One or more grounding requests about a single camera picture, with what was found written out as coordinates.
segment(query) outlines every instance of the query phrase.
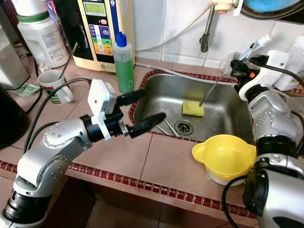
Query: robotic arm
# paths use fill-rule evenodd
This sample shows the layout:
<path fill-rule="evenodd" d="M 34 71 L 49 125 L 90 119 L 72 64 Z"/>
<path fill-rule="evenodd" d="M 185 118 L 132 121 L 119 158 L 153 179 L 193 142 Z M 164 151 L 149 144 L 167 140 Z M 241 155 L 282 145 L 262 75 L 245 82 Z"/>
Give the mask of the robotic arm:
<path fill-rule="evenodd" d="M 283 53 L 271 51 L 267 65 L 285 67 Z M 253 118 L 257 158 L 249 174 L 243 202 L 256 215 L 261 228 L 304 227 L 304 169 L 298 161 L 302 128 L 291 119 L 291 110 L 272 90 L 281 76 L 265 68 L 249 69 L 239 60 L 231 62 L 231 75 L 241 99 L 248 101 Z"/>
<path fill-rule="evenodd" d="M 85 115 L 49 127 L 42 141 L 21 157 L 12 195 L 0 213 L 0 227 L 41 227 L 50 199 L 73 159 L 93 142 L 103 138 L 108 141 L 120 134 L 134 138 L 162 122 L 165 113 L 150 116 L 135 126 L 123 123 L 119 107 L 142 96 L 144 91 L 138 90 L 116 97 L 111 85 L 93 79 L 88 102 L 94 116 Z"/>

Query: drain strainer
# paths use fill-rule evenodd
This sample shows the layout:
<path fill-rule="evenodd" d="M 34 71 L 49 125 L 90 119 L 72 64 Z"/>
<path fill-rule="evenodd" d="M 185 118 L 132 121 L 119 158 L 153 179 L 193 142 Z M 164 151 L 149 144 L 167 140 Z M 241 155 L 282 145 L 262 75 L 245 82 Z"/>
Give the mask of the drain strainer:
<path fill-rule="evenodd" d="M 181 135 L 191 135 L 194 132 L 194 126 L 187 120 L 178 120 L 174 124 L 177 133 Z"/>

